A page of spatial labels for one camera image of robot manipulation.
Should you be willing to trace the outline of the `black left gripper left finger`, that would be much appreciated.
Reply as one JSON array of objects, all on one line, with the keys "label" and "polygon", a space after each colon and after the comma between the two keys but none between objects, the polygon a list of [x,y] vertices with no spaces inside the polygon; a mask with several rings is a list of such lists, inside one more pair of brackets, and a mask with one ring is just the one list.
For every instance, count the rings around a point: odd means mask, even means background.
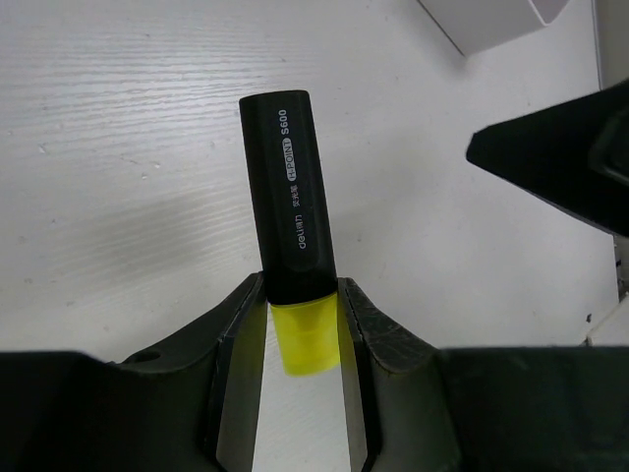
[{"label": "black left gripper left finger", "polygon": [[5,471],[249,471],[266,336],[260,274],[120,363],[1,356]]}]

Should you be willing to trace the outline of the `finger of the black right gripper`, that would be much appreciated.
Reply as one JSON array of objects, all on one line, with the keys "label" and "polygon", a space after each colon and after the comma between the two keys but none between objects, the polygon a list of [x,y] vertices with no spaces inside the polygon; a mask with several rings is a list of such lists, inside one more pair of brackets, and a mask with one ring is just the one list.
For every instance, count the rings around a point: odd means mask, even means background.
[{"label": "finger of the black right gripper", "polygon": [[468,162],[609,234],[628,235],[628,84],[476,132]]}]

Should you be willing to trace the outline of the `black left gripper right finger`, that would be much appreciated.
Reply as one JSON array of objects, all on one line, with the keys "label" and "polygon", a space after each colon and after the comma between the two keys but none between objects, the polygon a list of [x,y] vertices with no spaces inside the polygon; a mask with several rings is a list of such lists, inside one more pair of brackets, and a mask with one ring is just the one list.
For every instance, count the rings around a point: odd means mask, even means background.
[{"label": "black left gripper right finger", "polygon": [[338,282],[355,471],[624,471],[624,347],[438,349]]}]

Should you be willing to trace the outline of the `yellow cap black highlighter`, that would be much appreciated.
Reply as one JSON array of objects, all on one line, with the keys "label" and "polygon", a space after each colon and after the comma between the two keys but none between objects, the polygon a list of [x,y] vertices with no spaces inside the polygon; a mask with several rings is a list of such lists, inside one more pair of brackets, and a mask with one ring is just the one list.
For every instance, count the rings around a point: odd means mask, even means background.
[{"label": "yellow cap black highlighter", "polygon": [[239,101],[266,298],[284,371],[317,375],[340,362],[338,280],[309,94]]}]

